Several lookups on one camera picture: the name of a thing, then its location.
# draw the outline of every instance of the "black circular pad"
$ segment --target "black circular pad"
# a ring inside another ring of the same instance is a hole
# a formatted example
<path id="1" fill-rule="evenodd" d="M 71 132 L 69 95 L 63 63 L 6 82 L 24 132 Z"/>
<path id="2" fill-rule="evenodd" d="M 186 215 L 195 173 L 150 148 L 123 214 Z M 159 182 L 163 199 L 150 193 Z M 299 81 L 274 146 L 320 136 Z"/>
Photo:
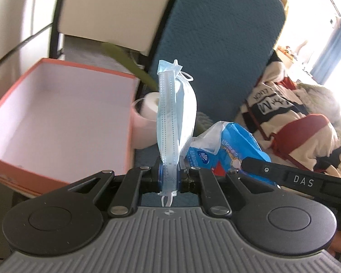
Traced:
<path id="1" fill-rule="evenodd" d="M 60 230 L 71 222 L 71 213 L 61 207 L 47 206 L 32 213 L 29 223 L 41 231 Z"/>
<path id="2" fill-rule="evenodd" d="M 307 255 L 327 248 L 336 218 L 324 205 L 282 190 L 251 194 L 235 216 L 242 236 L 278 255 Z"/>
<path id="3" fill-rule="evenodd" d="M 3 220 L 3 232 L 14 250 L 54 256 L 85 246 L 102 224 L 101 212 L 85 194 L 54 191 L 12 208 Z"/>
<path id="4" fill-rule="evenodd" d="M 268 215 L 268 220 L 278 229 L 299 231 L 309 225 L 311 217 L 303 209 L 286 206 L 273 209 Z"/>

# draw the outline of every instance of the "mask ear loop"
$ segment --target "mask ear loop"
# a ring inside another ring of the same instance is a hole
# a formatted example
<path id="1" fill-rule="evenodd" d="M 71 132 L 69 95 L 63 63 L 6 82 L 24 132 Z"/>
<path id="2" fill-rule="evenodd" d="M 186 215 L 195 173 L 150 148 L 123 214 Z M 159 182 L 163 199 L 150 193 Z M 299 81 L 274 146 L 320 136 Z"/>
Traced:
<path id="1" fill-rule="evenodd" d="M 164 197 L 162 196 L 162 207 L 171 207 L 172 202 L 173 202 L 173 196 L 172 196 L 172 192 L 169 192 L 169 194 L 167 195 L 167 203 L 164 206 Z"/>
<path id="2" fill-rule="evenodd" d="M 188 81 L 188 82 L 193 81 L 193 77 L 186 72 L 180 71 L 178 76 L 183 76 L 183 78 L 186 79 L 186 81 Z"/>

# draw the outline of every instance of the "black bar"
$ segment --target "black bar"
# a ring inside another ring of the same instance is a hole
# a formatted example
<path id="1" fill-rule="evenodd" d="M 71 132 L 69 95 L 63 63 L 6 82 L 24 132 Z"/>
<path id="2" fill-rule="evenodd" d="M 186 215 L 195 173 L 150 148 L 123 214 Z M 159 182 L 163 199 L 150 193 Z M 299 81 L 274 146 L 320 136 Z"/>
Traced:
<path id="1" fill-rule="evenodd" d="M 241 167 L 246 172 L 268 178 L 281 186 L 341 206 L 341 178 L 250 157 L 243 160 Z"/>
<path id="2" fill-rule="evenodd" d="M 158 25 L 158 29 L 154 35 L 154 39 L 153 39 L 153 43 L 152 46 L 150 48 L 149 54 L 147 59 L 143 58 L 143 62 L 145 62 L 144 64 L 144 71 L 149 72 L 150 66 L 152 65 L 155 53 L 157 51 L 160 39 L 162 38 L 162 33 L 164 31 L 164 28 L 166 26 L 166 23 L 168 21 L 168 18 L 171 14 L 171 10 L 173 8 L 173 5 L 175 3 L 176 0 L 168 0 L 167 6 L 164 10 L 163 16 L 159 22 Z M 144 88 L 144 84 L 142 82 L 139 83 L 138 89 L 136 91 L 136 95 L 135 95 L 135 99 L 139 99 L 141 96 L 141 93 L 143 91 Z"/>
<path id="3" fill-rule="evenodd" d="M 53 15 L 53 26 L 52 33 L 50 35 L 50 43 L 49 43 L 49 58 L 57 59 L 58 55 L 58 40 L 59 40 L 59 32 L 58 32 L 58 24 L 59 19 L 61 17 L 61 11 L 64 0 L 57 0 L 57 4 L 55 5 L 55 12 Z"/>
<path id="4" fill-rule="evenodd" d="M 127 217 L 135 212 L 138 205 L 140 182 L 146 172 L 151 174 L 150 167 L 147 169 L 132 168 L 128 171 L 108 208 L 110 217 Z M 126 211 L 121 214 L 114 213 L 113 208 L 116 207 L 121 207 Z"/>
<path id="5" fill-rule="evenodd" d="M 227 202 L 216 177 L 211 169 L 199 167 L 189 169 L 189 173 L 198 173 L 201 183 L 201 205 L 212 217 L 227 218 L 231 216 L 231 208 Z"/>

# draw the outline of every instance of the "white wall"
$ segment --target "white wall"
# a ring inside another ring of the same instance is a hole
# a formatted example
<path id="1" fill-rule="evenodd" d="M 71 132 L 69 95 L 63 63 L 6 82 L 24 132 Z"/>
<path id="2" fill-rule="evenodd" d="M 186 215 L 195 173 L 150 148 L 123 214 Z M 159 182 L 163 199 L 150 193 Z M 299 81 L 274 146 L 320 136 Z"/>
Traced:
<path id="1" fill-rule="evenodd" d="M 333 17 L 328 0 L 289 0 L 289 12 L 279 44 L 295 49 L 307 39 L 319 45 L 326 34 L 332 32 L 329 21 Z"/>
<path id="2" fill-rule="evenodd" d="M 53 20 L 57 0 L 0 0 L 0 58 Z M 0 67 L 0 98 L 31 65 L 48 56 L 50 29 Z"/>

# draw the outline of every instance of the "gray ribbed pad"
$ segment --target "gray ribbed pad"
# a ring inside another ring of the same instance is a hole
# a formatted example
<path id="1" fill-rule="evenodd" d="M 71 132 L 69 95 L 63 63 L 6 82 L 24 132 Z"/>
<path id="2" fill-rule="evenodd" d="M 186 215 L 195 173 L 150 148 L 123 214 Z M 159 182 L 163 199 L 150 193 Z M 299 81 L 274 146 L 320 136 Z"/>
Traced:
<path id="1" fill-rule="evenodd" d="M 341 272 L 327 252 L 281 258 L 245 243 L 227 220 L 200 207 L 140 207 L 131 217 L 110 220 L 87 247 L 61 257 L 13 253 L 0 273 L 209 273 Z"/>

